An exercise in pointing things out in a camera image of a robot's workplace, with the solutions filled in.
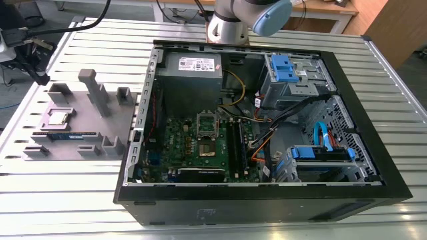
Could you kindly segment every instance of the metal table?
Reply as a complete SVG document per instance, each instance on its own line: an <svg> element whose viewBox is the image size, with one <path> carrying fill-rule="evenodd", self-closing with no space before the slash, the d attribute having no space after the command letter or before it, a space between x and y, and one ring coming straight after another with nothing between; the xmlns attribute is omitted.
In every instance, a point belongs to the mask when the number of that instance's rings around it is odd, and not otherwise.
<svg viewBox="0 0 427 240"><path fill-rule="evenodd" d="M85 25L93 23L89 18ZM70 27L82 23L74 22ZM107 89L142 91L155 39L206 41L203 25L105 20L62 39L50 66L53 82L82 88L81 69L95 69ZM34 85L0 137L0 236L30 239L426 239L427 114L375 45L358 36L283 31L257 46L330 51L362 100L414 198L338 223L141 226L114 193L122 161L25 161L23 149L50 101Z"/></svg>

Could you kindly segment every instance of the yellow wire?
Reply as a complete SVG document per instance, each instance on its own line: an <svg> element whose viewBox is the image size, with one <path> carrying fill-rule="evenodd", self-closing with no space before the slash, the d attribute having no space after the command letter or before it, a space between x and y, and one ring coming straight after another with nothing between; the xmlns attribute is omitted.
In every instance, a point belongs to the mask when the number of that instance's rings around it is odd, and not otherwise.
<svg viewBox="0 0 427 240"><path fill-rule="evenodd" d="M235 77L235 79L238 79L238 81L239 81L239 83L241 83L241 85L242 85L242 88L243 88L242 97L239 98L238 101L235 101L235 102L233 102L233 103L229 103L229 104L222 104L222 105L219 105L221 107L230 107L230 106L237 105L237 104L246 98L247 86L246 86L243 80L241 79L241 77L238 77L238 75L237 75L235 73L233 73L233 72L229 71L229 70L223 70L223 71L227 72L227 73L230 73L230 74Z"/></svg>

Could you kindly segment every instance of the power supply label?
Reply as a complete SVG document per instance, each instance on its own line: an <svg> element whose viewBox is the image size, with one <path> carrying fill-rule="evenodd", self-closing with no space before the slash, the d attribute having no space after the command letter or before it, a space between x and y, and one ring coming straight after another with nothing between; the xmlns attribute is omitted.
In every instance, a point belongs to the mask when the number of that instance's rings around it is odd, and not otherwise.
<svg viewBox="0 0 427 240"><path fill-rule="evenodd" d="M215 72L215 60L210 58L183 57L179 59L181 71Z"/></svg>

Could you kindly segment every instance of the wooden desk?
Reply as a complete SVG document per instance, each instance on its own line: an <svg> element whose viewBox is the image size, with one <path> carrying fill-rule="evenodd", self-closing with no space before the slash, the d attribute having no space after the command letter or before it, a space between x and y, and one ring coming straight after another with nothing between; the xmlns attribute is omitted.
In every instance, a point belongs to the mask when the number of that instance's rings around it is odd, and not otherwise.
<svg viewBox="0 0 427 240"><path fill-rule="evenodd" d="M30 0L4 0L6 3L17 3L18 1L30 1ZM94 4L106 4L106 0L49 0L55 2L75 2L75 3L94 3ZM162 9L191 9L199 10L195 0L159 0ZM214 11L217 0L201 0L203 7L207 11ZM126 6L141 6L141 7L153 7L155 21L159 23L165 22L165 16L161 11L157 0L113 0L113 5L126 5ZM325 2L323 0L309 0L307 1L307 22L310 20L330 20L333 21L331 34L342 34L353 16L359 14L358 9L350 2L347 7L339 7L333 2ZM301 18L305 11L305 5L301 4L294 7L291 14L293 18ZM310 29L299 29L301 31L310 32Z"/></svg>
<svg viewBox="0 0 427 240"><path fill-rule="evenodd" d="M170 9L191 9L198 10L198 6L194 0L159 0L162 8ZM214 11L217 0L201 0L203 7L207 11ZM350 20L359 14L358 9L350 2L347 7L337 6L334 2L326 2L323 0L309 0L307 3L307 15L305 26L298 28L299 31L319 32L315 30L327 29L326 33L342 34ZM153 5L155 21L163 23L165 17L158 4ZM290 23L286 25L286 30L293 30L298 26L299 18L305 11L305 5L299 4L294 7Z"/></svg>

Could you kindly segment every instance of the black cable hose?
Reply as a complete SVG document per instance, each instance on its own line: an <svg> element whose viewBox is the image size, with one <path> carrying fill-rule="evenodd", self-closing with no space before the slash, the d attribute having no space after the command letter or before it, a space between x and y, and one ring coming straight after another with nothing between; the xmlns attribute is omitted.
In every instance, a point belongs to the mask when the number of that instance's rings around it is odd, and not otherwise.
<svg viewBox="0 0 427 240"><path fill-rule="evenodd" d="M202 5L199 0L194 0L194 1L195 1L195 4L198 5L198 7L201 9L201 12L203 14L205 20L209 23L210 22L210 18L209 18L209 14L207 14L206 8L203 7L203 5Z"/></svg>
<svg viewBox="0 0 427 240"><path fill-rule="evenodd" d="M306 17L307 17L307 3L306 3L305 0L302 0L302 3L303 3L305 9L303 9L303 12L302 12L302 16L301 16L301 18L299 18L299 21L298 21L298 26L294 28L294 31L298 30L298 29L302 27L302 25L303 25L303 23L305 23L305 21L306 21Z"/></svg>
<svg viewBox="0 0 427 240"><path fill-rule="evenodd" d="M90 24L87 26L74 27L74 28L63 28L63 29L43 30L43 31L29 31L29 37L33 38L33 37L49 35L49 34L73 33L73 32L78 32L78 31L83 31L83 30L89 30L89 29L95 28L102 23L106 15L107 15L111 3L113 3L113 0L107 0L105 10L102 11L102 14L101 14L98 20L93 24Z"/></svg>
<svg viewBox="0 0 427 240"><path fill-rule="evenodd" d="M258 142L261 142L263 139L266 139L270 136L270 134L274 134L275 131L273 131L271 129L275 129L279 126L281 122L286 121L291 116L298 114L309 104L313 104L314 102L318 102L318 101L326 101L331 97L333 97L333 94L313 96L313 97L309 97L307 99L305 99L303 101L301 101L299 103L297 103L294 106L289 107L282 112L282 114L273 120L273 122L267 128L267 132L258 139L255 139L255 141L253 142L253 146Z"/></svg>

